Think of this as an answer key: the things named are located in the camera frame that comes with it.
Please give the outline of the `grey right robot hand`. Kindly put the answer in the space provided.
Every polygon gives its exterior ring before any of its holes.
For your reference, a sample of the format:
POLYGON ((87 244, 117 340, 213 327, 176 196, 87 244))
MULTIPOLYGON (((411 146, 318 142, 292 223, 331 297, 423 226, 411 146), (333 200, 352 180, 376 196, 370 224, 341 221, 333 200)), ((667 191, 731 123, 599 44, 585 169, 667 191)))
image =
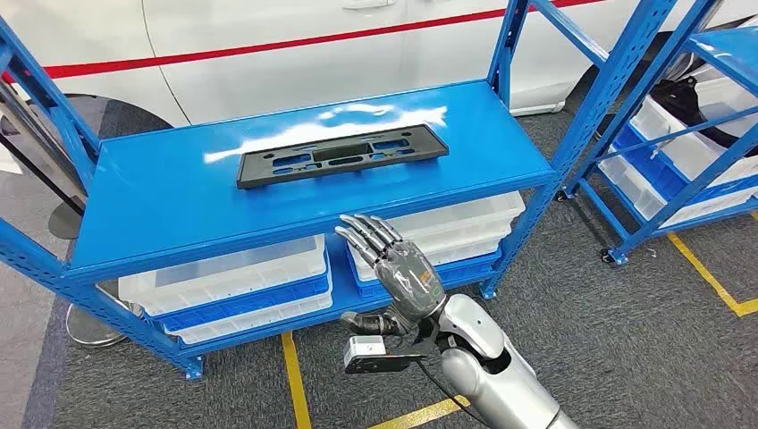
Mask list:
POLYGON ((392 297, 381 314, 342 313, 340 322, 357 335, 403 336, 432 317, 446 300, 442 280, 419 247, 383 218, 342 214, 334 231, 373 269, 392 297))

